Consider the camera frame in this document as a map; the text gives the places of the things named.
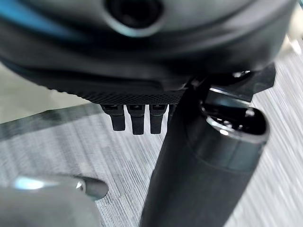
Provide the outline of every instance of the black cylindrical handle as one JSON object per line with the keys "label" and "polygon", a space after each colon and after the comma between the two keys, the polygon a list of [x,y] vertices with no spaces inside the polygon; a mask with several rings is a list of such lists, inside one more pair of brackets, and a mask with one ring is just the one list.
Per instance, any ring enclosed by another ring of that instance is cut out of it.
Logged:
{"label": "black cylindrical handle", "polygon": [[164,140],[140,227],[223,227],[257,166],[268,133],[260,111],[250,109],[239,122],[227,122],[204,115],[188,92]]}

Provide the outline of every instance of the black plastic tab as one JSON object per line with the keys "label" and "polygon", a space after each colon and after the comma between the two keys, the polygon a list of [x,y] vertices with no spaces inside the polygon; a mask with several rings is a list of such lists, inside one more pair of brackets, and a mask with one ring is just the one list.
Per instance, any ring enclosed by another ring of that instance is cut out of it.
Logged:
{"label": "black plastic tab", "polygon": [[123,105],[101,105],[103,111],[110,115],[114,131],[125,130],[125,115]]}
{"label": "black plastic tab", "polygon": [[143,135],[145,105],[127,105],[127,110],[132,119],[133,134]]}
{"label": "black plastic tab", "polygon": [[169,117],[168,117],[168,120],[167,120],[167,126],[170,123],[172,116],[174,115],[176,107],[177,107],[177,105],[169,105]]}
{"label": "black plastic tab", "polygon": [[150,105],[151,134],[160,134],[163,115],[167,105]]}

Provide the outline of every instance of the gray fabric surface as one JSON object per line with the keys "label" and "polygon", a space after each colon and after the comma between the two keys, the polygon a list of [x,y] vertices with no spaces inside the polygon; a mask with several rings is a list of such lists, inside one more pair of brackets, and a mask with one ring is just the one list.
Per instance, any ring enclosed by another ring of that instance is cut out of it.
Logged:
{"label": "gray fabric surface", "polygon": [[[303,57],[277,62],[273,89],[254,105],[271,122],[271,138],[254,178],[228,227],[301,227],[303,223]],[[18,174],[83,174],[106,181],[110,192],[97,202],[104,227],[138,225],[149,177],[165,136],[112,131],[109,116],[88,104],[48,111],[0,125],[0,183]]]}

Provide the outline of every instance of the gray background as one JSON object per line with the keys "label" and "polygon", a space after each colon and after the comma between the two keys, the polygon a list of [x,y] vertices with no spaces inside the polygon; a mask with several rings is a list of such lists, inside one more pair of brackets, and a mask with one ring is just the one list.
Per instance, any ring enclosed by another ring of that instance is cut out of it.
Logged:
{"label": "gray background", "polygon": [[[253,104],[271,123],[271,138],[228,227],[303,226],[303,57],[277,61],[274,88]],[[166,132],[133,136],[112,131],[109,116],[88,104],[48,111],[0,125],[0,183],[18,174],[83,174],[106,181],[110,192],[97,202],[104,227],[138,225],[149,177]]]}

